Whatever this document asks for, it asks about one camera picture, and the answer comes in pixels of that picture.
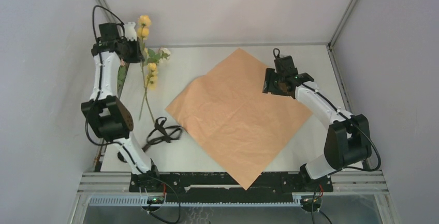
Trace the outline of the yellow fake flower stem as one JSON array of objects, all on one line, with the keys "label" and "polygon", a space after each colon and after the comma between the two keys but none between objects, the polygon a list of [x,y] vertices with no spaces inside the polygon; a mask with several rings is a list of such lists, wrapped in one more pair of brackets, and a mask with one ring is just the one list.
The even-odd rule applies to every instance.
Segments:
[{"label": "yellow fake flower stem", "polygon": [[138,28],[137,28],[137,38],[140,42],[139,48],[141,51],[141,54],[143,56],[143,61],[141,62],[141,73],[142,73],[142,80],[143,80],[143,100],[142,100],[142,106],[141,106],[141,113],[143,109],[143,103],[146,103],[148,112],[151,117],[151,121],[154,124],[155,117],[153,115],[149,100],[148,100],[148,92],[152,88],[154,89],[156,87],[157,83],[157,64],[155,62],[150,61],[150,56],[148,53],[148,49],[145,46],[145,41],[147,40],[149,34],[150,34],[150,26],[152,22],[150,20],[150,17],[148,15],[141,15],[138,19]]}]

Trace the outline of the white fake flower stem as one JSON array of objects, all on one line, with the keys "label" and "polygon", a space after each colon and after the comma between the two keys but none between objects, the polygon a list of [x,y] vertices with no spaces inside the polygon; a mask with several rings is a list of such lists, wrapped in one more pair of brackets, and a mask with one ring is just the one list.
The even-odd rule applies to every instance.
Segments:
[{"label": "white fake flower stem", "polygon": [[158,72],[158,69],[159,69],[159,66],[162,64],[162,63],[164,63],[164,62],[166,62],[166,61],[168,61],[169,60],[169,58],[170,58],[170,56],[171,56],[171,52],[170,52],[170,50],[169,49],[167,49],[167,48],[159,48],[157,51],[154,51],[154,50],[152,50],[152,49],[148,49],[148,53],[149,53],[149,56],[150,56],[150,61],[151,62],[155,62],[156,64],[157,64],[157,72]]}]

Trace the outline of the orange wrapping paper sheet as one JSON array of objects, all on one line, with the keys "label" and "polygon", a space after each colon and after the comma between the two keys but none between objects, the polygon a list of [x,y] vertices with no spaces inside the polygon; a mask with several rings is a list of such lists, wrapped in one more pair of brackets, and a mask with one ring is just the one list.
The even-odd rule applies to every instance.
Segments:
[{"label": "orange wrapping paper sheet", "polygon": [[166,111],[248,189],[311,116],[303,104],[262,91],[266,65],[237,49],[194,79]]}]

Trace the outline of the pink fake flower stem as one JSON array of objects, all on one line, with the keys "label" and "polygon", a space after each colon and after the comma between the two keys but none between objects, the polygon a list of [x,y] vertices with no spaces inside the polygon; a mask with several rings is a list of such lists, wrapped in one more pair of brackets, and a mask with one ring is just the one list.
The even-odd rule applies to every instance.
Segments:
[{"label": "pink fake flower stem", "polygon": [[121,62],[121,65],[118,69],[118,76],[117,76],[117,93],[120,97],[122,94],[123,86],[125,84],[125,80],[127,77],[127,72],[129,69],[129,63],[127,62]]}]

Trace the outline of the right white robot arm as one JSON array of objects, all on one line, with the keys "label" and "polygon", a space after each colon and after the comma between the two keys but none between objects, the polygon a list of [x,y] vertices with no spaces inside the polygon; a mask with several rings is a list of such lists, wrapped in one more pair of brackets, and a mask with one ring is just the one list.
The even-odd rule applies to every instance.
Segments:
[{"label": "right white robot arm", "polygon": [[343,169],[360,170],[354,164],[375,154],[377,171],[382,164],[376,145],[370,138],[369,121],[362,115],[336,107],[323,95],[308,73],[286,74],[273,68],[265,71],[263,93],[289,96],[305,105],[327,129],[323,153],[303,164],[299,170],[299,184],[306,191],[314,190],[323,177]]}]

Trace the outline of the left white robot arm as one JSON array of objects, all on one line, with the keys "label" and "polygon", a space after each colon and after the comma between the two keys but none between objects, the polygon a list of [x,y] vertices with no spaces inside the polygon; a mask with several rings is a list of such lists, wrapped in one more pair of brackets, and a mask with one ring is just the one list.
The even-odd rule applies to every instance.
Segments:
[{"label": "left white robot arm", "polygon": [[103,142],[100,146],[113,145],[131,168],[134,187],[156,191],[162,178],[151,158],[137,142],[131,113],[118,98],[118,70],[120,61],[142,61],[137,39],[100,37],[91,49],[95,62],[95,81],[89,101],[81,104],[85,116],[85,133],[92,130]]}]

